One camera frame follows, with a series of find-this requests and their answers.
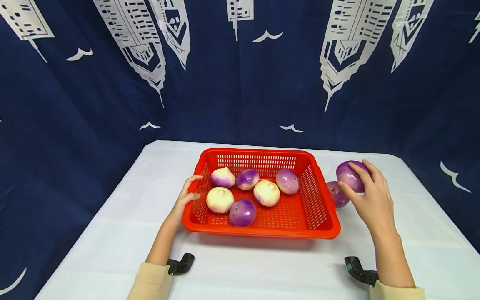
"blue backdrop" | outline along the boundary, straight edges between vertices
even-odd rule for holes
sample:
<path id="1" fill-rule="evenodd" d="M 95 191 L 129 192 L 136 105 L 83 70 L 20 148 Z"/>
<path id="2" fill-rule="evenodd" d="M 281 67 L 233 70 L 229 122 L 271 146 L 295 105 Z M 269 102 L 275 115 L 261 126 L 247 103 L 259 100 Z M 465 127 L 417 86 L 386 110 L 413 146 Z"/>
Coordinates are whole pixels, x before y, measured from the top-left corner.
<path id="1" fill-rule="evenodd" d="M 157 139 L 399 156 L 480 249 L 478 2 L 255 1 L 0 0 L 2 299 Z"/>

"basket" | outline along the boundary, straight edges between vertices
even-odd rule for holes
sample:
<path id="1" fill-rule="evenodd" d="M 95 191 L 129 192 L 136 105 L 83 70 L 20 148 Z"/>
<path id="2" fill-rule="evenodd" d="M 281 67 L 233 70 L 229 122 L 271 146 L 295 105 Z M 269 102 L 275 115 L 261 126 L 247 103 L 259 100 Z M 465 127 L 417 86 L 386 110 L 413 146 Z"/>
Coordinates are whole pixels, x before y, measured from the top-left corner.
<path id="1" fill-rule="evenodd" d="M 300 190 L 294 195 L 282 192 L 277 205 L 265 207 L 255 200 L 253 191 L 232 187 L 230 190 L 235 200 L 250 199 L 257 208 L 256 218 L 250 226 L 232 226 L 228 213 L 213 213 L 206 205 L 206 195 L 214 187 L 210 174 L 223 167 L 228 167 L 235 176 L 253 168 L 259 172 L 260 180 L 273 182 L 280 169 L 291 169 L 300 180 Z M 333 239 L 340 233 L 335 204 L 315 158 L 308 152 L 211 148 L 200 155 L 195 174 L 204 178 L 195 181 L 189 189 L 201 195 L 198 200 L 188 203 L 183 212 L 183 224 L 190 231 L 303 239 Z"/>

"white onion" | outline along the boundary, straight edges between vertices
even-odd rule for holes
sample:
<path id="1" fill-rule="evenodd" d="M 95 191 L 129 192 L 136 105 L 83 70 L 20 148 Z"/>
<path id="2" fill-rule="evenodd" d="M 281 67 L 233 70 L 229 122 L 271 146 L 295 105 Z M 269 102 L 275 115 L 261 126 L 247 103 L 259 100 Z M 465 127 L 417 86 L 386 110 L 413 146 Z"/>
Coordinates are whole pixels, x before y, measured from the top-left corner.
<path id="1" fill-rule="evenodd" d="M 232 192 L 224 187 L 212 188 L 207 194 L 207 206 L 217 214 L 229 211 L 234 202 Z"/>
<path id="2" fill-rule="evenodd" d="M 262 180 L 253 188 L 255 199 L 263 205 L 272 207 L 280 200 L 280 190 L 278 186 L 271 181 Z"/>

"black device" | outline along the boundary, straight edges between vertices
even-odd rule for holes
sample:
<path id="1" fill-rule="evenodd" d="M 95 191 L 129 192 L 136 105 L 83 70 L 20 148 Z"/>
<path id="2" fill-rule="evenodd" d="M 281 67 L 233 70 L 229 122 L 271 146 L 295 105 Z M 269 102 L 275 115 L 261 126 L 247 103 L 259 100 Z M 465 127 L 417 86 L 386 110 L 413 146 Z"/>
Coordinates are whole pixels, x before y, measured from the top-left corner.
<path id="1" fill-rule="evenodd" d="M 375 282 L 378 280 L 377 271 L 364 270 L 361 266 L 360 259 L 357 256 L 345 257 L 345 264 L 350 276 L 355 278 L 361 283 L 366 283 L 371 286 L 375 286 Z"/>
<path id="2" fill-rule="evenodd" d="M 169 259 L 168 265 L 170 266 L 170 269 L 168 270 L 168 273 L 170 275 L 185 274 L 190 271 L 194 260 L 195 256 L 188 252 L 185 252 L 183 257 L 181 258 L 181 261 Z"/>

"left hand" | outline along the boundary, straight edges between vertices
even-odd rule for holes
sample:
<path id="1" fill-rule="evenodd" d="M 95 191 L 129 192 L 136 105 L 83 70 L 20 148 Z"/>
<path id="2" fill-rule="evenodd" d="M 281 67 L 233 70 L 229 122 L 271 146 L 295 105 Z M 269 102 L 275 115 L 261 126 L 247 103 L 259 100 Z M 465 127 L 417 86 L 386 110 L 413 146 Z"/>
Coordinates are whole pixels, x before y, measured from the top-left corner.
<path id="1" fill-rule="evenodd" d="M 182 218 L 182 215 L 183 215 L 183 210 L 185 209 L 185 206 L 187 205 L 188 202 L 192 201 L 192 200 L 196 200 L 198 198 L 200 198 L 200 194 L 196 194 L 196 193 L 188 193 L 188 189 L 190 188 L 190 185 L 192 184 L 192 182 L 194 182 L 195 180 L 200 180 L 202 179 L 203 176 L 201 175 L 193 175 L 192 177 L 188 178 L 182 189 L 181 189 L 181 192 L 179 194 L 179 197 L 177 198 L 177 201 L 175 202 L 175 205 L 173 206 L 173 209 L 172 211 L 170 212 L 170 217 L 174 218 L 176 223 L 178 223 L 178 225 L 181 223 L 181 218 Z"/>

